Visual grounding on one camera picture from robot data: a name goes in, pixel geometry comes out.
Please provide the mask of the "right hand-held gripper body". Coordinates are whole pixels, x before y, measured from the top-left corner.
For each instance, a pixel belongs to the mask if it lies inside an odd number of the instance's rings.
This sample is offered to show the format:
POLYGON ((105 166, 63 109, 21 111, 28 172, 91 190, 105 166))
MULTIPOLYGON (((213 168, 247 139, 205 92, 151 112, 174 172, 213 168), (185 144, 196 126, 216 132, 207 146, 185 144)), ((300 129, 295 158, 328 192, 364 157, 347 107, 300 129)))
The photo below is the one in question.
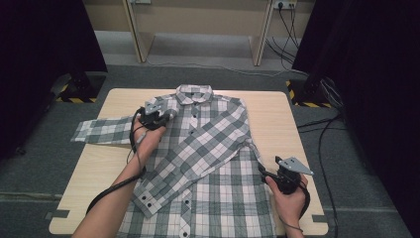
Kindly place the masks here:
POLYGON ((312 176, 313 172, 297 158, 283 159, 277 170, 277 175, 279 176, 278 188, 284 194, 294 193, 300 186, 301 174, 312 176))

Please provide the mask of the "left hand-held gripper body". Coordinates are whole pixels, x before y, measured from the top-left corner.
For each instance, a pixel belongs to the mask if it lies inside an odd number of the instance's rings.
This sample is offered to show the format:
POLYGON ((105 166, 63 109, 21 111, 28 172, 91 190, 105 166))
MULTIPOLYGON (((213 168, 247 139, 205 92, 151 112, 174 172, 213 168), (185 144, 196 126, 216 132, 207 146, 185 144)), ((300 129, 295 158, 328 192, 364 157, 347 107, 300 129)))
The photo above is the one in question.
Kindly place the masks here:
POLYGON ((165 126, 170 119, 170 115, 167 113, 161 114, 161 110, 161 103, 146 103, 144 107, 140 108, 139 122, 149 130, 165 126))

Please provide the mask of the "grey white plaid shirt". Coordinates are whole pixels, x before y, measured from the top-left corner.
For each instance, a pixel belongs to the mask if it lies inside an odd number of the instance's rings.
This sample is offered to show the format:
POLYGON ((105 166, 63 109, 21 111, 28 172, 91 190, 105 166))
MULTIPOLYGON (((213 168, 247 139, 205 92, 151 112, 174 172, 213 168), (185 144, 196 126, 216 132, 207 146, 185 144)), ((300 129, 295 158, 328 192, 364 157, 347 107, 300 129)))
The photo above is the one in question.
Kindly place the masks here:
MULTIPOLYGON (((105 195, 136 181, 115 238, 273 238, 244 101, 217 95, 208 85, 180 85, 152 103, 162 104, 161 114, 176 116, 164 126, 143 170, 102 192, 88 212, 105 195)), ((135 155, 140 116, 138 110, 133 116, 84 121, 73 139, 128 144, 135 155)))

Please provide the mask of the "person's right hand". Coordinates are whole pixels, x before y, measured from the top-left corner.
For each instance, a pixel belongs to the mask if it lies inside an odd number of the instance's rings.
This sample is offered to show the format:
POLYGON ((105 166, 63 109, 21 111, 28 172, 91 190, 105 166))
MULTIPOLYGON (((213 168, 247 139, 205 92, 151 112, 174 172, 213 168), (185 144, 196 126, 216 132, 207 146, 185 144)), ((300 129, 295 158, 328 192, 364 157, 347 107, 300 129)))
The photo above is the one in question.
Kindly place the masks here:
POLYGON ((292 194, 284 194, 278 189, 277 184, 271 178, 267 178, 266 182, 273 194, 278 216, 287 224, 298 226, 306 198, 302 188, 298 187, 292 194))

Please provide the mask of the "person's left hand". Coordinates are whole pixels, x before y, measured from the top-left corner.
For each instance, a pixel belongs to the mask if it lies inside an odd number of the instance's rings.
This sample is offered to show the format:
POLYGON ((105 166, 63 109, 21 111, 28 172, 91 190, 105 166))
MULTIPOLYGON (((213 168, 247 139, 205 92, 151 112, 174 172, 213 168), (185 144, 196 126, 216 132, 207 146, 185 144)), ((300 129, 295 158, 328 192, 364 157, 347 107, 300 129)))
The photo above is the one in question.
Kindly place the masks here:
POLYGON ((134 159, 141 169, 146 165, 152 152, 158 147, 165 130, 164 126, 155 130, 149 130, 141 123, 137 123, 134 126, 134 139, 136 142, 134 159))

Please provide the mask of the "thin dark wristband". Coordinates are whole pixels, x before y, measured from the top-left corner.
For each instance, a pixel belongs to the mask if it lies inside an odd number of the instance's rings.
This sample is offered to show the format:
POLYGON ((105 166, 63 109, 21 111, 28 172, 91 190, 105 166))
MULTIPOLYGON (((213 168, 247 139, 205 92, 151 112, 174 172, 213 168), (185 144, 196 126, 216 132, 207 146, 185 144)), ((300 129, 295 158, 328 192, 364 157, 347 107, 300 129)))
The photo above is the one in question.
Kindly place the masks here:
POLYGON ((282 224, 283 224, 284 226, 289 227, 289 228, 292 228, 292 229, 295 229, 295 230, 299 230, 300 232, 302 232, 302 233, 303 233, 303 230, 302 230, 300 227, 296 227, 296 226, 289 225, 289 224, 287 224, 286 222, 284 222, 284 221, 283 221, 280 217, 279 217, 279 219, 280 219, 280 221, 282 222, 282 224))

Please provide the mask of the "black stand base striped tape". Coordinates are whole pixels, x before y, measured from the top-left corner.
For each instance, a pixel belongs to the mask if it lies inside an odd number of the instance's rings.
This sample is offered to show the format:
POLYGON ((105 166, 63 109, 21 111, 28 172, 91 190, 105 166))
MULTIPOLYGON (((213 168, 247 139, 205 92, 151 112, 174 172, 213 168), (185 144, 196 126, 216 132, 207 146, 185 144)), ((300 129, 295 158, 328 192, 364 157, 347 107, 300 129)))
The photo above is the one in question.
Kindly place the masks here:
POLYGON ((51 93, 57 102, 94 103, 105 81, 104 74, 84 72, 60 76, 52 85, 51 93))
POLYGON ((300 79, 289 79, 286 82, 291 103, 295 106, 313 108, 331 108, 331 103, 325 97, 321 87, 308 89, 306 81, 300 79))

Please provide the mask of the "black curtain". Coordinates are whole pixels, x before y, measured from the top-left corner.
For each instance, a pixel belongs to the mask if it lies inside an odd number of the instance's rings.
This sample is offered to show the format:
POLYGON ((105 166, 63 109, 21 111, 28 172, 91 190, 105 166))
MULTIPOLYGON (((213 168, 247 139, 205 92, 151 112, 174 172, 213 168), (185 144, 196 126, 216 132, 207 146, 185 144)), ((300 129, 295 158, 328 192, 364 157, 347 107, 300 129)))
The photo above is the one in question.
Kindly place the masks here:
POLYGON ((345 117, 420 238, 420 0, 316 0, 293 64, 332 79, 345 117))
POLYGON ((106 69, 82 0, 0 0, 0 161, 24 144, 60 76, 106 69))

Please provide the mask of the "white power strip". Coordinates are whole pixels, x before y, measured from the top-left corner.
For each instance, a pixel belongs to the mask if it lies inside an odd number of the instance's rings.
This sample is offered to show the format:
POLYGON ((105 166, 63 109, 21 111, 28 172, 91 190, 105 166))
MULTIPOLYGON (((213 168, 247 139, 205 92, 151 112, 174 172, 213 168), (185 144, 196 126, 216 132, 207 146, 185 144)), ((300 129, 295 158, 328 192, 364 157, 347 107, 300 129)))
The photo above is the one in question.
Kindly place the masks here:
POLYGON ((274 0, 273 2, 274 9, 291 10, 294 9, 296 5, 297 0, 274 0))

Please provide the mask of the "beige wooden desk frame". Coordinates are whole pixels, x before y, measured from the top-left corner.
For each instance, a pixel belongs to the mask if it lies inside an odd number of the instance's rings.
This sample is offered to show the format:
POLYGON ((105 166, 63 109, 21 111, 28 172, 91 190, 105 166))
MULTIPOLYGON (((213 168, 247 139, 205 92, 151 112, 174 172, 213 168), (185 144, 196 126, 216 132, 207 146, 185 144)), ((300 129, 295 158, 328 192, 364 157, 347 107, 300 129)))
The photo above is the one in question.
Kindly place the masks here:
POLYGON ((158 33, 231 35, 249 39, 253 64, 262 62, 265 40, 301 38, 316 0, 294 9, 274 9, 274 0, 82 0, 96 31, 129 32, 137 60, 144 62, 158 33))

